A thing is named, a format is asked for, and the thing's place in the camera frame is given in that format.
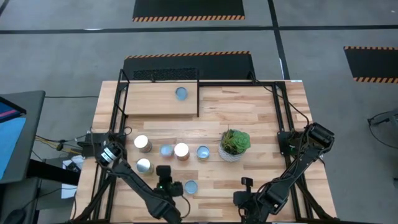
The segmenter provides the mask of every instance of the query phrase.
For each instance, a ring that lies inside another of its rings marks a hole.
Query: black metal frame
[[[127,82],[121,82],[122,76],[125,77]],[[129,89],[129,84],[131,84],[130,80],[128,79],[124,70],[120,69],[118,84],[116,87],[116,94],[115,94],[115,98],[114,98],[114,106],[113,106],[113,112],[112,112],[112,117],[111,117],[111,123],[109,125],[109,129],[112,131],[114,131],[114,129],[116,127],[116,117],[117,117],[118,111],[120,111],[122,113],[121,120],[119,122],[120,123],[119,132],[121,133],[124,131],[125,124],[126,124],[126,118],[128,117],[128,115],[125,114],[124,110],[126,108],[126,100],[127,100],[127,92]],[[269,86],[272,88],[272,95],[274,97],[275,111],[276,111],[277,121],[278,121],[278,125],[279,125],[279,131],[280,132],[285,131],[282,112],[281,112],[280,103],[279,103],[279,97],[281,97],[284,102],[287,122],[289,124],[289,129],[290,130],[294,129],[293,118],[292,118],[292,113],[291,113],[290,106],[289,106],[289,100],[287,98],[285,82],[253,82],[251,80],[248,80],[247,82],[201,82],[199,79],[199,72],[198,72],[197,116],[199,116],[200,87],[204,87],[204,86]],[[282,96],[280,96],[278,94],[277,89],[280,89]],[[126,91],[126,94],[124,95],[123,107],[120,108],[119,104],[120,104],[121,93],[124,90]],[[292,163],[292,161],[290,160],[289,154],[282,152],[282,151],[280,153],[285,157],[285,164],[286,164],[286,167],[288,167]],[[99,169],[99,165],[97,165],[97,167],[96,167],[96,174],[95,174],[95,181],[93,184],[92,196],[94,195],[95,188],[96,188],[96,176],[98,174],[98,169]],[[106,173],[105,173],[105,171],[102,170],[101,174],[100,174],[98,186],[101,186],[104,183],[105,178],[106,178]],[[302,184],[303,187],[307,188],[304,175],[301,177],[300,183]],[[106,205],[105,218],[104,218],[105,220],[110,220],[110,218],[111,218],[115,186],[116,186],[116,178],[114,178],[112,180],[112,182],[109,186],[108,202]],[[302,217],[300,214],[300,206],[299,206],[299,201],[297,198],[297,191],[294,186],[290,189],[290,194],[292,196],[292,204],[293,204],[293,208],[294,208],[295,219],[299,220]],[[305,208],[307,211],[307,218],[313,218],[311,206],[306,201],[306,199],[304,199],[304,200],[305,200]],[[100,208],[101,208],[101,201],[99,201],[99,203],[96,205],[96,208],[94,209],[92,220],[99,220],[98,217],[100,214]]]

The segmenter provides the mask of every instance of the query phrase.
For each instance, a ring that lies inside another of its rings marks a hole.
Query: black and orange striped mat
[[[245,80],[254,73],[248,51],[132,55],[123,70],[131,80]]]
[[[344,47],[357,82],[398,83],[398,47]]]
[[[133,22],[242,20],[242,0],[136,0]]]

